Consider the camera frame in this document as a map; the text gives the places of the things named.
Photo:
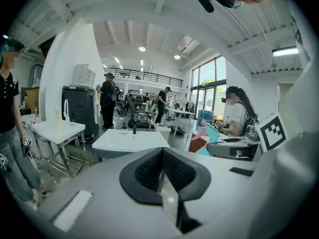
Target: black cap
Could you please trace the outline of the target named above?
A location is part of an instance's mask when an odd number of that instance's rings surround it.
[[[112,74],[112,73],[104,74],[104,76],[105,76],[105,77],[110,77],[110,78],[112,78],[112,79],[115,78],[114,74]]]

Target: green foliage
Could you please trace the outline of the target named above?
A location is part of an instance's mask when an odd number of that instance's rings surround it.
[[[214,82],[215,80],[213,78],[206,78],[202,81],[202,85],[205,85],[207,83],[211,83],[211,82]],[[217,86],[217,90],[216,90],[216,94],[220,94],[221,92],[221,87],[220,86]]]

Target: black metal railing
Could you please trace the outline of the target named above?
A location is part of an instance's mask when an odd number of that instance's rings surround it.
[[[144,80],[150,82],[158,82],[163,83],[166,85],[181,87],[183,80],[160,75],[160,74],[153,74],[148,72],[140,72],[136,70],[129,70],[129,69],[119,69],[119,68],[105,68],[104,71],[106,73],[112,73],[115,77],[118,78],[130,78],[130,79],[137,79],[137,80]]]

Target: cardboard box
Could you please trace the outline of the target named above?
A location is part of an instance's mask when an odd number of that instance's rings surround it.
[[[35,113],[35,109],[37,112],[39,111],[39,88],[32,88],[25,91],[27,96],[24,97],[25,100],[25,108],[30,109],[31,113]]]

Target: fluorescent light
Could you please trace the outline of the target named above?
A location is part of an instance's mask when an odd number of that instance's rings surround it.
[[[298,51],[296,46],[273,50],[273,56],[274,57],[285,56],[285,55],[293,55],[293,54],[298,54],[298,53],[299,53],[299,51]]]

